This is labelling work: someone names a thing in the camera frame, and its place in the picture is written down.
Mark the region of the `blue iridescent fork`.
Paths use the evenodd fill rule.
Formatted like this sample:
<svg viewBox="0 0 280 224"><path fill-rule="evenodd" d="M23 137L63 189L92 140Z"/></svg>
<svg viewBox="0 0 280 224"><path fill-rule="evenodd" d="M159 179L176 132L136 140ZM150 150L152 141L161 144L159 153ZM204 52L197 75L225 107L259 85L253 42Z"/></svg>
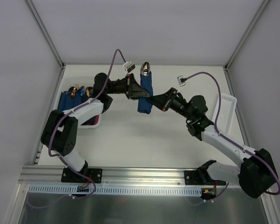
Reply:
<svg viewBox="0 0 280 224"><path fill-rule="evenodd" d="M79 94L79 96L83 97L84 94L85 94L85 90L86 90L86 87L85 87L85 86L81 86L81 87L79 88L79 90L77 91L78 94Z"/></svg>

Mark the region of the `dark blue rolled napkin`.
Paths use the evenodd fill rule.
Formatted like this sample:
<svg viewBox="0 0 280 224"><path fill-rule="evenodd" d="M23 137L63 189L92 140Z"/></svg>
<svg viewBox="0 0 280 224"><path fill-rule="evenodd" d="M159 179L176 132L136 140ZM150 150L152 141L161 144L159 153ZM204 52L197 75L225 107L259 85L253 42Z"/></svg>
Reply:
<svg viewBox="0 0 280 224"><path fill-rule="evenodd" d="M83 97L81 97L79 96L78 92L76 92L75 98L71 99L69 94L66 91L64 91L60 96L57 109L59 111L69 110L86 102L88 99L89 97L86 95L86 93Z"/></svg>

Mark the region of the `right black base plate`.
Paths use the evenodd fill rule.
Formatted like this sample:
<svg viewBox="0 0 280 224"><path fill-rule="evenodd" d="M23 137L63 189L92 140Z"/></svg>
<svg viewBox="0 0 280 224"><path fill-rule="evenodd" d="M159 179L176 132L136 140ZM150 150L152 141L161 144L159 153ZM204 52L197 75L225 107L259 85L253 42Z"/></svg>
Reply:
<svg viewBox="0 0 280 224"><path fill-rule="evenodd" d="M203 170L185 170L184 171L185 185L217 185L225 186L226 182L212 179L206 171Z"/></svg>

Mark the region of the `large white plastic basket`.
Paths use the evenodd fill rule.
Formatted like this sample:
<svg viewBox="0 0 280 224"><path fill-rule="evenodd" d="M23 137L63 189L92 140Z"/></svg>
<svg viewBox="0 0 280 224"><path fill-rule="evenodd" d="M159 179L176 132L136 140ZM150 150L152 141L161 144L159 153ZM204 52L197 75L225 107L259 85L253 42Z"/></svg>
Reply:
<svg viewBox="0 0 280 224"><path fill-rule="evenodd" d="M54 109L67 111L84 104L88 100L86 88L93 85L94 76L63 77L58 89ZM86 109L87 107L83 107L78 110L79 113L82 113L82 117L78 119L78 128L89 129L98 127L101 122L101 116L90 115Z"/></svg>

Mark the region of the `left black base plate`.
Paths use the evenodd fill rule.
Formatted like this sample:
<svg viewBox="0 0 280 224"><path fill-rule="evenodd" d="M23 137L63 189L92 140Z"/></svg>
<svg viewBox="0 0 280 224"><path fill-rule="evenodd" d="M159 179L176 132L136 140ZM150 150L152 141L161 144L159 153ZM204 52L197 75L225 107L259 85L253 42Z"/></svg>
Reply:
<svg viewBox="0 0 280 224"><path fill-rule="evenodd" d="M89 177L94 183L102 182L102 169L100 168L83 168L80 172L82 175ZM61 176L63 183L86 183L88 180L77 175L69 168L64 168Z"/></svg>

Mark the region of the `aluminium rail frame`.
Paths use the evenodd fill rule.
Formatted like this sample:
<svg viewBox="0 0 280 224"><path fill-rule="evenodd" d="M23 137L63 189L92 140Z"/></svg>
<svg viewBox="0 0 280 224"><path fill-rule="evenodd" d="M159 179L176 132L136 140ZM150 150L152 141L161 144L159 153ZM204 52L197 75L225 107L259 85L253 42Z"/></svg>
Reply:
<svg viewBox="0 0 280 224"><path fill-rule="evenodd" d="M63 183L63 166L24 166L20 184L84 185L86 183ZM213 185L185 185L184 168L114 168L100 167L102 182L97 186L141 186L141 187L213 187Z"/></svg>

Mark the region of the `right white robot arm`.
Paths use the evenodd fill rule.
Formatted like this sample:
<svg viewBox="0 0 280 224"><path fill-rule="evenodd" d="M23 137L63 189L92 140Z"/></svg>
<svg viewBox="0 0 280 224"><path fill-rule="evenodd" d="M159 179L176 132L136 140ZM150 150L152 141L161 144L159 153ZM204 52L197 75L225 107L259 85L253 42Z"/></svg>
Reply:
<svg viewBox="0 0 280 224"><path fill-rule="evenodd" d="M217 161L208 161L200 166L199 179L203 184L211 184L215 180L239 185L251 198L258 198L277 184L278 178L271 154L265 150L255 150L240 144L229 135L220 132L217 125L206 116L208 110L205 98L201 95L186 101L181 93L171 88L166 93L148 97L148 102L165 112L172 109L186 118L188 132L200 141L211 145L234 162L226 165Z"/></svg>

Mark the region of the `pink rolled napkin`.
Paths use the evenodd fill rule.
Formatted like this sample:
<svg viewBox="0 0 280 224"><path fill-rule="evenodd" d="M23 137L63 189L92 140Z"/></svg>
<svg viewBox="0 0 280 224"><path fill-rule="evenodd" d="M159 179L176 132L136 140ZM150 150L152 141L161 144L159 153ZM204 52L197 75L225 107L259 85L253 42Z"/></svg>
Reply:
<svg viewBox="0 0 280 224"><path fill-rule="evenodd" d="M98 126L100 123L101 115L96 115L87 121L88 126Z"/></svg>

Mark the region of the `small white plastic tray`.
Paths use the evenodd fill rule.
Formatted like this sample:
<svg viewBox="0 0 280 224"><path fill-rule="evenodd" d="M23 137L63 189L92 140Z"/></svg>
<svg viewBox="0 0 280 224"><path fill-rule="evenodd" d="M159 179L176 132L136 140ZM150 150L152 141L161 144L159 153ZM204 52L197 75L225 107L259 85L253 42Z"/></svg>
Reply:
<svg viewBox="0 0 280 224"><path fill-rule="evenodd" d="M231 95L221 93L221 97L217 100L212 120L215 123L218 118L217 127L226 134L230 133L236 105L237 99Z"/></svg>

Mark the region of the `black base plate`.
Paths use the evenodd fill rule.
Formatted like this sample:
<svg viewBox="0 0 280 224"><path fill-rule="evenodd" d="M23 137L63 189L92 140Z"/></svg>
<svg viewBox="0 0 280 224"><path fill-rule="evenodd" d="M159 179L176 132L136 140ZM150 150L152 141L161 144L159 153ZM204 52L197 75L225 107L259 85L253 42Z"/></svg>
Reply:
<svg viewBox="0 0 280 224"><path fill-rule="evenodd" d="M82 175L89 177L94 183L102 182L102 169L100 168L83 168L80 172ZM77 175L69 168L64 168L61 176L63 183L86 183L88 180Z"/></svg>
<svg viewBox="0 0 280 224"><path fill-rule="evenodd" d="M226 182L212 179L206 171L203 170L185 170L184 171L185 185L217 185L225 186Z"/></svg>

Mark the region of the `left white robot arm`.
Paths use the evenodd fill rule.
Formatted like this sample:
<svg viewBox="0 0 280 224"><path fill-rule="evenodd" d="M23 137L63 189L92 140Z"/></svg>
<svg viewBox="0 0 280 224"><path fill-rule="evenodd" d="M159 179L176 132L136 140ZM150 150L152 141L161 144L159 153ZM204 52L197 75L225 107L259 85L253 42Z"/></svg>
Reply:
<svg viewBox="0 0 280 224"><path fill-rule="evenodd" d="M75 149L78 127L91 118L106 112L113 99L111 94L125 94L138 101L138 111L150 113L152 105L147 98L153 95L152 72L141 72L138 83L132 73L123 79L110 80L105 73L94 79L92 94L83 103L68 110L53 110L41 135L41 143L48 148L50 157L58 157L67 166L68 182L83 182L92 177L88 163Z"/></svg>

